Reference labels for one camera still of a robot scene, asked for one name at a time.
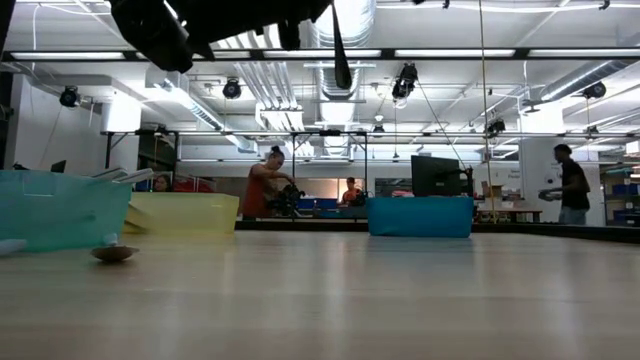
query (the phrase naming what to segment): blue bin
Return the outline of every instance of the blue bin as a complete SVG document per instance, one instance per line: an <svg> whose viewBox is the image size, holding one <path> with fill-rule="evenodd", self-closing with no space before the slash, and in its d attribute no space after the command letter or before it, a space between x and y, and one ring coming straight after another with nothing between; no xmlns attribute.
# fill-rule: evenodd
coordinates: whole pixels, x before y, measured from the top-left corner
<svg viewBox="0 0 640 360"><path fill-rule="evenodd" d="M374 236L467 238L473 199L417 197L367 199L369 233Z"/></svg>
<svg viewBox="0 0 640 360"><path fill-rule="evenodd" d="M120 234L131 184L42 171L0 171L0 240L28 252L99 246Z"/></svg>

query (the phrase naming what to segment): ceiling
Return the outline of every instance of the ceiling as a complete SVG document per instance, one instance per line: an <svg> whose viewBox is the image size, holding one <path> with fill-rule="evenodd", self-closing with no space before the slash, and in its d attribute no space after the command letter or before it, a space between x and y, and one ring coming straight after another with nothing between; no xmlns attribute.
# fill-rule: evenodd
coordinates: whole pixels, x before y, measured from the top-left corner
<svg viewBox="0 0 640 360"><path fill-rule="evenodd" d="M88 16L108 13L100 0L85 1L81 7L75 0L18 0L12 19L6 51L96 51L133 50L117 36L115 23L110 16ZM424 48L424 47L480 47L480 16L478 11L458 8L443 10L433 8L443 1L426 1L428 8L408 6L400 0L378 0L375 23L369 47L372 48ZM561 3L566 6L597 5L602 1L530 1L494 0L483 6L500 8L545 8ZM452 4L477 5L477 1L452 0ZM640 9L611 7L557 13L496 13L484 12L484 45L487 47L599 47L617 46L626 37L640 32L637 21ZM309 24L303 24L303 46L309 46ZM401 61L371 61L371 68L363 73L362 86L358 90L355 125L353 128L370 130L376 123L374 116L384 116L387 131L417 132L430 126L437 119L446 125L447 131L468 131L470 121L477 119L486 106L503 99L502 95L525 85L536 87L552 83L584 61L487 61L486 79L483 79L480 61L417 61L419 87L408 99L404 109L395 109L385 89L403 66ZM305 68L303 61L287 62L287 69L298 103L303 107L303 123L309 129L317 128L321 121L318 110L318 91L313 69ZM47 77L65 75L107 75L138 90L154 103L146 108L143 120L162 122L168 127L195 128L196 119L179 104L157 101L153 91L144 88L148 63L38 63L36 74ZM27 72L25 66L18 66ZM187 73L191 80L193 96L200 98L213 111L225 117L237 129L259 130L255 121L255 97L246 87L238 100L225 100L222 86L227 77L240 76L233 63L199 62ZM640 92L632 91L640 84L640 66L632 65L604 80L607 86L605 98L592 101L585 111L582 98L565 98L564 123L567 130L584 128L588 123L625 113L640 107ZM429 109L425 95L433 108ZM507 129L515 131L518 113L504 114ZM640 120L630 118L607 129L608 132L640 130ZM608 142L615 146L619 140Z"/></svg>

